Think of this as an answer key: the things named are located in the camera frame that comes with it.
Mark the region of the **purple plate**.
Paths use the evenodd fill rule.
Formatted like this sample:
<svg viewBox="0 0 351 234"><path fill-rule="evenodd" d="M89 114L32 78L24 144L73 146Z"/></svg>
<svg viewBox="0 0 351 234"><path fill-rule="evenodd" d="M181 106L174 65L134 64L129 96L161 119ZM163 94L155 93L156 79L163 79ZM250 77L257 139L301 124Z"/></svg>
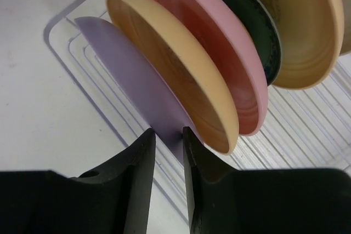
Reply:
<svg viewBox="0 0 351 234"><path fill-rule="evenodd" d="M197 130L167 83L112 23L92 16L77 18L75 22L132 105L175 158L189 169L183 129L192 130L194 135L197 135Z"/></svg>

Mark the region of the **yellow plate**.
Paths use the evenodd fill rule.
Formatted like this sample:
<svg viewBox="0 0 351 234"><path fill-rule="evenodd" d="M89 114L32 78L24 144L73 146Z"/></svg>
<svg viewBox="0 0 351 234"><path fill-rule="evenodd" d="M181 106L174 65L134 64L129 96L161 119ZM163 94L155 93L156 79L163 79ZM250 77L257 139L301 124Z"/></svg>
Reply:
<svg viewBox="0 0 351 234"><path fill-rule="evenodd" d="M154 0L105 0L112 23L146 56L182 103L200 137L229 155L239 137L236 106L192 33Z"/></svg>

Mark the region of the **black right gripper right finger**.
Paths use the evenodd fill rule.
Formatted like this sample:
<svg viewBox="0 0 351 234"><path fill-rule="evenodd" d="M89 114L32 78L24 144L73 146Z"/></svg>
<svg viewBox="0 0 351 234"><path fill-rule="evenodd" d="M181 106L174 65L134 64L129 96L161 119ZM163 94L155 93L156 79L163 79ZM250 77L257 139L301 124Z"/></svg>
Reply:
<svg viewBox="0 0 351 234"><path fill-rule="evenodd" d="M183 129L191 233L350 233L350 176L339 169L237 170Z"/></svg>

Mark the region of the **pink plate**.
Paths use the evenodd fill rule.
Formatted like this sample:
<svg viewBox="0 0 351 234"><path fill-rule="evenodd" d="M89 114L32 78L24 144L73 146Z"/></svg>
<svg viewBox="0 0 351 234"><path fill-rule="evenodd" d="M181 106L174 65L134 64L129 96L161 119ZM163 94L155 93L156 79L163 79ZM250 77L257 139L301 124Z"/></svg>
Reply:
<svg viewBox="0 0 351 234"><path fill-rule="evenodd" d="M254 135L268 110L268 88L256 47L222 0L155 0L198 40L223 76L239 117L239 133Z"/></svg>

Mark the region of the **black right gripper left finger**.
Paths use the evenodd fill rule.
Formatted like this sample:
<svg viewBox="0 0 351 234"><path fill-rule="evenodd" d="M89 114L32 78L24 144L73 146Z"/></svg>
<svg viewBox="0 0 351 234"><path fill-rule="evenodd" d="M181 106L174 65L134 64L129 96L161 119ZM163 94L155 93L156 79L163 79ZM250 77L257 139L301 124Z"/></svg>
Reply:
<svg viewBox="0 0 351 234"><path fill-rule="evenodd" d="M145 233L156 136L82 175L52 170L1 172L1 233Z"/></svg>

